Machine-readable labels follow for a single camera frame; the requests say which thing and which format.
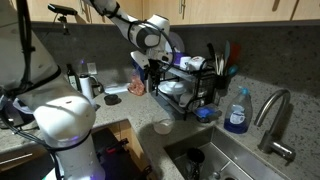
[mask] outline outlet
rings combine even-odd
[[[89,74],[98,74],[96,63],[87,63]]]

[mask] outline stainless steel sink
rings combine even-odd
[[[201,180],[215,179],[213,172],[219,171],[229,161],[230,164],[220,173],[221,179],[284,179],[217,128],[209,128],[165,147],[165,151],[185,178],[186,152],[189,148],[198,148],[205,154]]]

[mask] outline kitchen counter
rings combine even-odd
[[[173,130],[168,135],[159,135],[153,130],[152,117],[155,115],[159,118],[168,117],[168,113],[157,103],[151,94],[147,93],[143,96],[135,96],[130,93],[120,93],[118,96],[122,102],[114,106],[107,106],[104,103],[101,94],[95,98],[96,103],[101,107],[96,112],[96,122],[94,128],[101,127],[107,124],[112,124],[122,120],[129,120],[136,136],[143,148],[147,158],[150,160],[154,171],[161,179],[183,179],[180,172],[177,170],[172,160],[166,154],[163,147],[178,142],[188,136],[191,136],[206,128],[216,126],[221,131],[225,132],[229,137],[239,142],[242,146],[250,150],[263,162],[277,169],[283,177],[288,179],[312,179],[309,174],[298,169],[298,166],[291,163],[289,166],[284,166],[285,161],[276,154],[267,155],[257,149],[257,144],[261,139],[257,139],[245,133],[243,135],[232,134],[223,129],[223,118],[210,124],[202,124],[197,122],[194,117],[187,121],[176,120]],[[227,104],[221,103],[220,108],[226,109]],[[30,133],[41,136],[38,130],[32,130]],[[16,135],[12,135],[9,130],[0,130],[0,154],[10,152],[11,150],[23,148],[32,144]]]

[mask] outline faucet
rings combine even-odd
[[[282,97],[282,102],[277,112],[277,115],[271,125],[270,130],[267,130],[258,145],[258,148],[267,154],[276,152],[287,160],[287,164],[292,162],[296,156],[295,150],[280,141],[281,135],[278,133],[281,125],[281,116],[289,106],[290,92],[286,89],[281,89],[272,94],[260,109],[254,125],[260,127],[265,119],[269,109],[273,104]]]

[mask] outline dish soap bottle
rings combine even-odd
[[[243,134],[248,131],[251,118],[252,104],[249,90],[241,87],[240,93],[228,106],[224,128],[236,134]]]

